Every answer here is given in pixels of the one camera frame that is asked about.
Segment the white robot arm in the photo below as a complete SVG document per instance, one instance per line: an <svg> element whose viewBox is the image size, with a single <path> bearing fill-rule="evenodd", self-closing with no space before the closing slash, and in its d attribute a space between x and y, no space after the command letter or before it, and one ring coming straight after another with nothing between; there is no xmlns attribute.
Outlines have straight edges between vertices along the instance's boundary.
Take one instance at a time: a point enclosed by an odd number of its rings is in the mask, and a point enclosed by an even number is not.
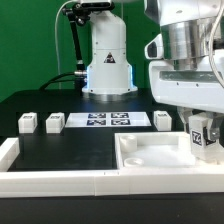
<svg viewBox="0 0 224 224"><path fill-rule="evenodd" d="M121 96L133 92L126 59L126 27L112 0L81 0L92 22L92 61L83 92ZM160 33L145 46L154 99L175 105L195 138L220 138L224 121L224 0L144 0Z"/></svg>

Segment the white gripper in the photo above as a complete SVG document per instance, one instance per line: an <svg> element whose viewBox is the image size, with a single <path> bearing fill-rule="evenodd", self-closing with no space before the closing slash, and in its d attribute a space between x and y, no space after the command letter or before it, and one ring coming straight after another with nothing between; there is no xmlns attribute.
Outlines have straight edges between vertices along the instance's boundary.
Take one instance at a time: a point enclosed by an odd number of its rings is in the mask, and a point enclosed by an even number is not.
<svg viewBox="0 0 224 224"><path fill-rule="evenodd" d="M209 57L197 60L196 71L175 71L172 61L163 59L161 35L145 46L144 53L150 60L149 80L154 99L158 103L179 106L177 112L186 133L189 132L190 108L210 111L206 113L207 142L212 144L219 140L224 121L224 88L212 72Z"/></svg>

